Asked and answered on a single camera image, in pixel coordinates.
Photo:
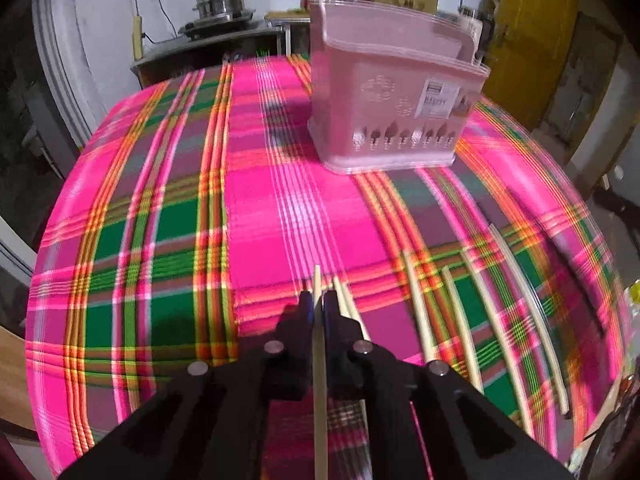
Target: yellow door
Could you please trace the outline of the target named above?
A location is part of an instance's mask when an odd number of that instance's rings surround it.
[[[577,7],[578,0],[500,0],[482,91],[529,130],[558,86]]]

